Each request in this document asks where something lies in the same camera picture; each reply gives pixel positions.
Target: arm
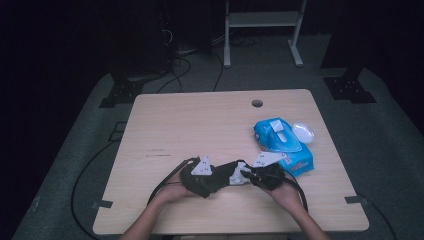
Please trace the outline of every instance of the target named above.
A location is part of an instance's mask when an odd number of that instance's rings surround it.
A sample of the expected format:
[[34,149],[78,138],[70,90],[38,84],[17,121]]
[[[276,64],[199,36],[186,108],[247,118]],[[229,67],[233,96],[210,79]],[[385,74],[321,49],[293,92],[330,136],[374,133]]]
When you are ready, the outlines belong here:
[[285,209],[302,229],[309,240],[327,240],[330,237],[321,229],[309,213],[303,208],[299,194],[290,184],[282,184],[273,191],[267,191],[272,199]]
[[[179,182],[180,173],[176,173],[169,182]],[[164,186],[147,205],[141,215],[135,222],[125,231],[120,237],[122,240],[137,239],[147,240],[150,237],[163,207],[167,204],[184,198],[185,196],[193,195],[181,184],[172,184]]]

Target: gray carpet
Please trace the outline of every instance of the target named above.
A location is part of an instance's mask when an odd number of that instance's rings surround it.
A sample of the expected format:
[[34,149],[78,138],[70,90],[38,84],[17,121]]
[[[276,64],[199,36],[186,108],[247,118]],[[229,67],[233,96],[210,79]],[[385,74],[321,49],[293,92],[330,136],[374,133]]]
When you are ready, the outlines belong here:
[[[232,48],[232,67],[224,69],[216,91],[309,89],[321,111],[354,188],[380,209],[399,239],[424,236],[424,140],[395,100],[384,82],[364,70],[360,82],[377,103],[352,104],[332,99],[323,78],[340,76],[344,69],[320,69],[329,36],[300,36],[299,52],[304,66],[294,65],[288,37],[264,37],[248,48]],[[223,49],[214,49],[222,59]],[[185,57],[190,71],[180,78],[184,92],[212,91],[221,66],[214,55]],[[176,61],[175,73],[183,73],[187,63]],[[143,93],[156,93],[172,74],[147,83]],[[22,220],[14,239],[90,239],[75,223],[71,194],[84,166],[105,147],[117,122],[127,121],[131,104],[99,108],[113,85],[109,75],[99,80],[46,176],[33,207]],[[175,81],[162,92],[180,92]],[[119,138],[124,125],[112,138]],[[75,189],[75,214],[91,231],[96,216],[93,202],[101,200],[119,143],[113,143],[93,159]],[[333,239],[393,239],[372,205],[364,206],[370,227],[364,232],[330,233]],[[301,233],[289,235],[304,239]],[[117,236],[98,236],[115,239]]]

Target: table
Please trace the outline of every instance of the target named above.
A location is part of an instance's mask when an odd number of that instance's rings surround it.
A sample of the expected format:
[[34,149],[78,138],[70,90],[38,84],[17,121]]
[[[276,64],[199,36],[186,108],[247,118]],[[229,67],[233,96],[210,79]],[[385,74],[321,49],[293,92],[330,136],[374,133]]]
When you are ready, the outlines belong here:
[[[262,107],[254,107],[260,100]],[[150,193],[183,160],[208,156],[219,166],[237,159],[251,164],[260,152],[253,126],[281,117],[304,122],[316,137],[309,144],[315,169],[298,177],[312,217],[325,231],[362,231],[368,219],[359,203],[347,204],[355,191],[312,94],[305,89],[147,94],[136,98],[104,201],[93,230],[120,234],[139,216]],[[262,190],[230,186],[207,199],[186,198],[168,205],[153,233],[275,233],[300,231]]]

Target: person's left hand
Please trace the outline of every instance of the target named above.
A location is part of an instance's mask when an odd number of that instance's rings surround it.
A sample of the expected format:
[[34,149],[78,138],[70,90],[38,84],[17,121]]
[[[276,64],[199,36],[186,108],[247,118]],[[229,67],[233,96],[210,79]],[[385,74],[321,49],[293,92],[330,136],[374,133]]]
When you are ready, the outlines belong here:
[[162,189],[156,194],[155,198],[161,198],[166,202],[175,202],[187,196],[196,196],[190,192],[181,183],[180,171],[175,173]]

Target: white metal frame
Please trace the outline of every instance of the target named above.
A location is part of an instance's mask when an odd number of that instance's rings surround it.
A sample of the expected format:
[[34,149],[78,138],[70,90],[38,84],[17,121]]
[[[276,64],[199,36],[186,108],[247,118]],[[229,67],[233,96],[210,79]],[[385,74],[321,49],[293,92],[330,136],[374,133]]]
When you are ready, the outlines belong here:
[[226,1],[225,11],[225,45],[224,45],[224,67],[231,67],[230,57],[230,28],[231,27],[295,27],[293,39],[288,40],[296,66],[303,66],[303,61],[297,50],[297,40],[300,26],[305,13],[306,1],[302,0],[299,11],[290,12],[243,12],[230,13],[230,0]]

